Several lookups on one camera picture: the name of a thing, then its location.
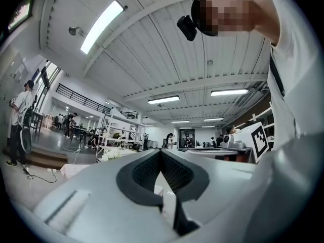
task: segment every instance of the light fixture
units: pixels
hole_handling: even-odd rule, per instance
[[[164,97],[160,99],[149,100],[148,103],[149,104],[166,103],[166,102],[179,101],[179,100],[180,100],[179,96],[176,95],[176,96]]]
[[[188,120],[176,120],[176,121],[172,121],[171,123],[173,124],[179,124],[179,123],[188,123]]]
[[[220,95],[244,95],[248,91],[249,91],[248,89],[235,89],[235,90],[212,91],[211,96],[220,96]]]
[[[211,122],[212,120],[223,120],[224,118],[213,118],[213,119],[204,119],[205,122]]]
[[[99,16],[85,38],[81,50],[88,54],[92,45],[95,43],[103,30],[123,11],[123,7],[117,1],[113,1],[107,9]]]

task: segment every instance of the black strap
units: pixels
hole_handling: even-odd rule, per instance
[[[285,90],[284,90],[284,86],[281,82],[281,78],[279,76],[279,73],[278,73],[278,70],[277,70],[277,67],[275,66],[274,64],[274,61],[273,61],[273,58],[272,58],[272,54],[270,54],[270,69],[271,69],[271,72],[274,76],[274,79],[278,85],[278,88],[280,90],[280,93],[282,96],[285,96]]]

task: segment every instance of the railing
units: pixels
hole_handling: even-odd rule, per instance
[[[67,88],[66,86],[59,84],[58,88],[56,89],[56,93],[59,93],[60,95],[63,95],[67,97],[68,99],[71,99],[74,102],[80,103],[86,107],[89,107],[93,110],[99,111],[99,112],[110,112],[110,108],[101,105],[99,103],[96,103],[95,101],[76,93],[75,91],[71,90],[70,88]]]
[[[122,112],[121,114],[125,116],[127,119],[138,119],[138,112],[136,111]]]

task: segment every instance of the black pants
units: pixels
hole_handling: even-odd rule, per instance
[[[67,121],[65,124],[66,124],[66,130],[65,130],[64,135],[67,135],[70,137],[70,122]]]
[[[19,160],[24,165],[26,164],[26,155],[25,151],[21,146],[20,140],[20,131],[22,128],[19,125],[11,125],[11,132],[10,132],[10,160],[12,163],[17,163],[17,146],[19,151]]]

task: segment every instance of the staircase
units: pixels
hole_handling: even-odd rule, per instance
[[[3,148],[2,152],[4,155],[10,156],[9,147]],[[60,170],[65,164],[67,164],[67,156],[65,154],[58,154],[35,147],[31,148],[30,154],[26,154],[26,160],[27,164],[57,170]]]

